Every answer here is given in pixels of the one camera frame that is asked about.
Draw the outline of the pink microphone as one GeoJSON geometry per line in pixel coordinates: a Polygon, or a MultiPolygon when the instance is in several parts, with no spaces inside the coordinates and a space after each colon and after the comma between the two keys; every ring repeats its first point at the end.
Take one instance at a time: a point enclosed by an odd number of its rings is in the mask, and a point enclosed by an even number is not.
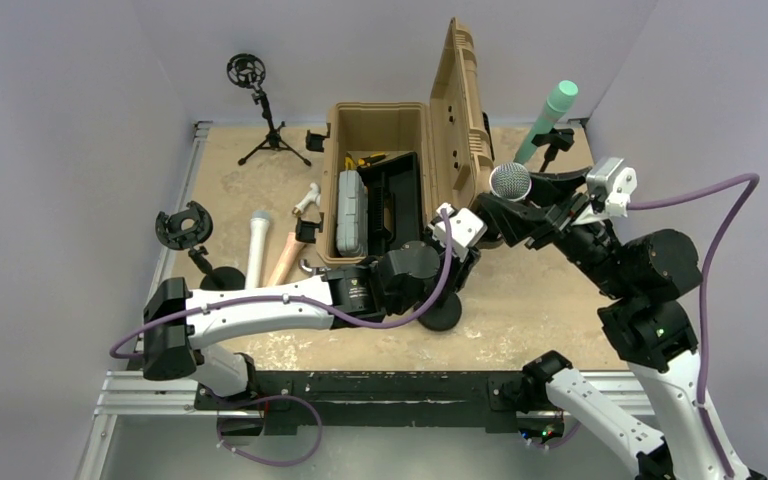
{"type": "Polygon", "coordinates": [[[290,275],[297,257],[304,249],[306,243],[297,239],[295,233],[287,235],[286,242],[265,285],[267,287],[284,284],[290,275]]]}

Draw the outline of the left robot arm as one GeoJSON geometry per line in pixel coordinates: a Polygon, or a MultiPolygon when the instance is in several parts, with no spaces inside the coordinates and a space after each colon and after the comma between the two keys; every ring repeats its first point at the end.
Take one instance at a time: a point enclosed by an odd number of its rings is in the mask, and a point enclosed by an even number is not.
{"type": "Polygon", "coordinates": [[[253,361],[223,342],[282,330],[395,329],[418,320],[456,287],[485,230],[460,222],[432,226],[375,261],[338,267],[290,284],[249,290],[191,290],[161,282],[144,309],[143,377],[193,379],[232,408],[257,399],[253,361]]]}

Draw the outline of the green microphone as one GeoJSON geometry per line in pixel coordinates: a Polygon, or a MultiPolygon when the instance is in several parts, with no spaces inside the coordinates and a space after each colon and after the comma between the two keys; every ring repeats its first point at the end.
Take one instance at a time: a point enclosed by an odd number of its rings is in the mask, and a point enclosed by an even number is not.
{"type": "Polygon", "coordinates": [[[538,149],[534,143],[535,138],[551,132],[572,108],[578,94],[578,85],[570,80],[560,81],[550,91],[537,119],[516,151],[513,159],[515,163],[525,165],[533,157],[538,149]]]}

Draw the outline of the white microphone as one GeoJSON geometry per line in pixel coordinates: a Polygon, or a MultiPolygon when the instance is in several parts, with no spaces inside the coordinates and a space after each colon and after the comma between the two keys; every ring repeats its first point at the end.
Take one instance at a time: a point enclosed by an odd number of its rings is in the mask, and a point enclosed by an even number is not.
{"type": "Polygon", "coordinates": [[[256,289],[260,286],[263,260],[265,256],[266,240],[272,217],[265,210],[256,210],[249,221],[250,240],[245,273],[245,289],[256,289]]]}

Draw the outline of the black silver microphone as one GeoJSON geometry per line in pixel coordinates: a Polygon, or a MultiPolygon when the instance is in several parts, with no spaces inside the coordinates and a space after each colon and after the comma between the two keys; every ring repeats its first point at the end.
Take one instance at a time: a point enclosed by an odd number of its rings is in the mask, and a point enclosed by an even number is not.
{"type": "Polygon", "coordinates": [[[496,197],[509,200],[524,200],[532,187],[531,174],[527,168],[516,162],[496,166],[489,178],[490,191],[496,197]]]}

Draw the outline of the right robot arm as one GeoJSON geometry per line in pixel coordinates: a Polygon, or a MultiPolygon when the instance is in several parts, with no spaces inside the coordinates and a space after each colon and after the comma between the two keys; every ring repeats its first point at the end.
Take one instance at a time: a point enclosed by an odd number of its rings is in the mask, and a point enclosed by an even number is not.
{"type": "Polygon", "coordinates": [[[674,229],[620,241],[612,219],[634,209],[635,171],[611,163],[536,175],[527,194],[477,197],[478,216],[509,246],[553,245],[610,301],[602,329],[642,387],[655,426],[627,413],[562,355],[524,367],[518,401],[571,414],[637,479],[754,479],[733,449],[707,389],[707,327],[693,326],[681,298],[707,292],[710,255],[674,229]]]}

